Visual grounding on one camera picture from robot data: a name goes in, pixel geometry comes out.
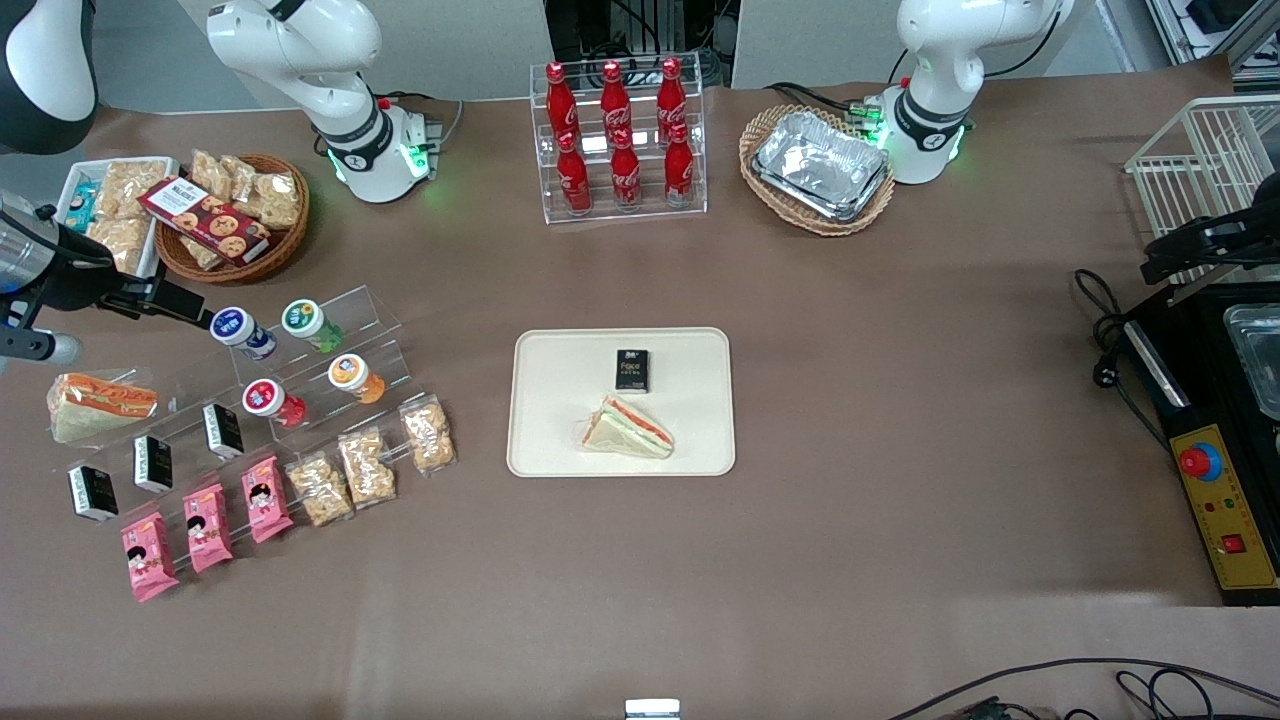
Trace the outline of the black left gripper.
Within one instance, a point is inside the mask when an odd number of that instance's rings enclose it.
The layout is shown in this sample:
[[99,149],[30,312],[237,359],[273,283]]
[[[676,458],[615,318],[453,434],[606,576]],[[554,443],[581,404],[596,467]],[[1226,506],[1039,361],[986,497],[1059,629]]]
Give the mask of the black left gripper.
[[1201,222],[1197,232],[1170,233],[1148,243],[1140,274],[1147,284],[1189,284],[1213,264],[1277,264],[1277,200]]

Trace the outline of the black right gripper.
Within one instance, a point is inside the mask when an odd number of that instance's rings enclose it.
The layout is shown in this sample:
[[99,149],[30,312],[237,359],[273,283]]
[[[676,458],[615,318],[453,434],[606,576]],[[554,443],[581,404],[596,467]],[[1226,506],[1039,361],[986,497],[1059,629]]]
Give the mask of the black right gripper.
[[200,329],[212,322],[202,295],[163,281],[163,272],[150,278],[120,272],[105,246],[63,225],[58,227],[58,251],[40,279],[40,304],[63,313],[88,307],[141,313],[143,307],[146,315]]

